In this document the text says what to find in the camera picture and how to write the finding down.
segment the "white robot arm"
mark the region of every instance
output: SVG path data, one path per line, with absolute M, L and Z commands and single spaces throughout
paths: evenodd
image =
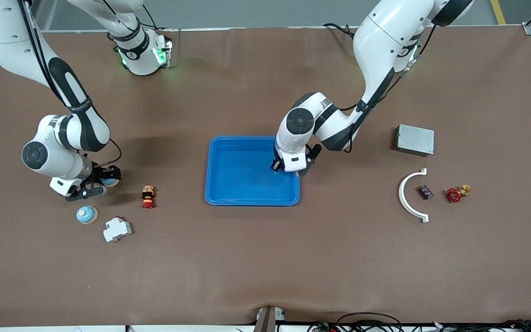
M 413 58 L 426 23 L 445 26 L 461 17 L 473 0 L 381 0 L 354 36 L 354 55 L 366 90 L 356 108 L 345 115 L 323 93 L 302 96 L 284 117 L 274 145 L 275 171 L 304 176 L 320 151 L 308 140 L 315 134 L 326 149 L 342 151 L 352 145 L 364 120 L 382 100 L 396 71 Z
M 51 88 L 70 112 L 40 121 L 36 136 L 23 148 L 24 164 L 52 177 L 50 186 L 67 200 L 104 194 L 102 180 L 120 179 L 120 169 L 102 168 L 77 150 L 101 150 L 110 141 L 110 128 L 71 67 L 40 34 L 27 1 L 0 0 L 0 65 Z
M 143 0 L 68 0 L 103 25 L 116 45 L 124 66 L 136 75 L 149 75 L 169 67 L 171 40 L 143 29 L 134 15 Z

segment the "blue tray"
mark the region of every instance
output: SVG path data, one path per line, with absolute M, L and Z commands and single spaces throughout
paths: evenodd
M 206 201 L 213 205 L 293 206 L 301 198 L 294 173 L 270 169 L 271 136 L 218 136 L 210 142 Z

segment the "white plastic part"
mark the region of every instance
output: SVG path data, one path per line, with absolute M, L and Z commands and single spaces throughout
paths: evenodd
M 381 0 L 368 18 L 395 42 L 405 46 L 411 39 L 411 32 L 425 23 L 433 6 L 434 0 Z
M 121 237 L 132 234 L 132 229 L 128 221 L 116 217 L 106 222 L 106 229 L 104 229 L 104 238 L 106 242 L 116 242 Z
M 409 203 L 407 202 L 407 199 L 405 198 L 405 185 L 409 179 L 415 176 L 426 176 L 427 175 L 427 168 L 422 168 L 420 172 L 410 174 L 406 178 L 403 179 L 401 182 L 401 185 L 399 186 L 399 199 L 401 200 L 401 204 L 403 205 L 403 208 L 407 210 L 407 212 L 413 214 L 415 217 L 421 218 L 421 221 L 423 223 L 430 222 L 430 217 L 427 214 L 418 212 L 414 208 L 412 208 Z
M 278 133 L 276 134 L 276 151 L 278 156 L 282 158 L 284 162 L 285 172 L 297 172 L 306 168 L 306 143 L 313 135 L 314 121 L 319 117 L 321 113 L 328 107 L 330 107 L 331 101 L 320 92 L 312 94 L 302 103 L 293 105 L 292 109 L 286 114 L 282 120 Z M 313 122 L 310 130 L 303 134 L 293 134 L 287 127 L 289 121 L 289 115 L 295 109 L 304 109 L 313 117 Z

